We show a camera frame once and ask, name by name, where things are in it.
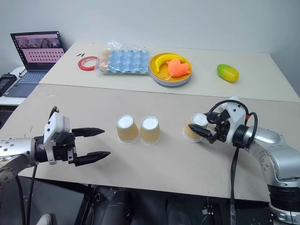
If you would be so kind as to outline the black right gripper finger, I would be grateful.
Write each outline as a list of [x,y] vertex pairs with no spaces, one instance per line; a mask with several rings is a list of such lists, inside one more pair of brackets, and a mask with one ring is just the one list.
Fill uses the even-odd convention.
[[189,124],[188,126],[189,126],[189,128],[190,128],[195,134],[197,134],[197,135],[199,135],[199,136],[201,136],[201,137],[203,137],[203,138],[205,138],[205,139],[207,139],[207,140],[209,140],[209,139],[213,136],[212,133],[211,133],[209,130],[203,128],[203,127],[200,126],[200,125],[197,125],[197,124]]

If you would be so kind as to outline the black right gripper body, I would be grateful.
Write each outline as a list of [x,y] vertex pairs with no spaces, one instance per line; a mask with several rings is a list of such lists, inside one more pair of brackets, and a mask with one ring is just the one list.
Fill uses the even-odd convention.
[[224,110],[220,113],[217,112],[208,112],[207,113],[207,120],[210,124],[214,124],[215,134],[210,135],[208,138],[209,143],[213,144],[216,140],[221,142],[225,142],[229,129],[230,129],[230,122],[229,122],[230,115],[227,110]]

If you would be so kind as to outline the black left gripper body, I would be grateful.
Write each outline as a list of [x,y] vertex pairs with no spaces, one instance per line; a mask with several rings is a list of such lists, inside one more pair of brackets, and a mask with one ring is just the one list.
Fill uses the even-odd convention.
[[69,164],[74,164],[77,159],[74,133],[56,133],[52,149],[55,160],[68,161]]

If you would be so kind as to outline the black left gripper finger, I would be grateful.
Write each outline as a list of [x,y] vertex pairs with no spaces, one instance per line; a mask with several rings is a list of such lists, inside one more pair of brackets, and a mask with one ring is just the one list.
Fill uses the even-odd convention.
[[74,128],[72,133],[74,137],[91,137],[104,133],[105,131],[96,127]]
[[109,156],[110,154],[111,153],[108,151],[97,151],[97,152],[88,153],[85,156],[77,157],[75,159],[75,166],[82,166],[82,165],[95,163]]

